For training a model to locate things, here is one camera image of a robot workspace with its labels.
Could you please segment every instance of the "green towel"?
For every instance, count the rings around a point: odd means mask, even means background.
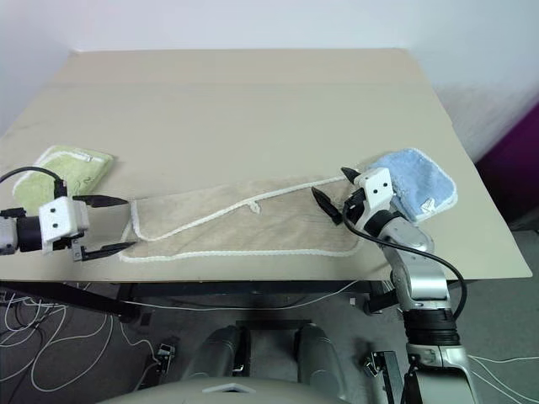
[[[113,157],[98,151],[71,146],[53,146],[35,162],[67,181],[67,193],[90,194],[109,171]],[[54,182],[42,173],[27,172],[13,186],[13,196],[29,215],[36,215],[43,204],[54,199]]]

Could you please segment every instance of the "white wall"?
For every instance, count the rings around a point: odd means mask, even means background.
[[[12,45],[0,54],[11,67],[3,97],[14,100],[0,130],[70,48],[408,48],[474,159],[539,95],[537,0],[1,2],[18,4],[23,25],[7,27]]]

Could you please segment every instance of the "beige towel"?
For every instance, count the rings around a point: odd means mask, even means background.
[[[126,262],[216,255],[351,255],[357,237],[336,226],[312,196],[316,186],[342,206],[352,185],[337,178],[296,178],[225,185],[131,203],[120,254]]]

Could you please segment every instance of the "blue towel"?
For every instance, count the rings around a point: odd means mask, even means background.
[[[417,149],[387,154],[368,168],[386,167],[395,196],[392,204],[414,223],[454,206],[456,185],[444,170]]]

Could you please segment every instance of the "beige tabletop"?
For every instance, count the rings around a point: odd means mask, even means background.
[[[116,157],[96,193],[125,199],[224,183],[334,176],[404,147],[455,180],[455,208],[425,222],[467,279],[531,276],[446,112],[403,50],[163,50],[75,55],[0,138],[0,173],[49,146]],[[16,204],[14,181],[1,207]],[[91,213],[88,245],[114,242],[125,206]],[[0,279],[73,281],[387,279],[376,246],[351,258],[189,258],[73,263],[68,251],[0,259]]]

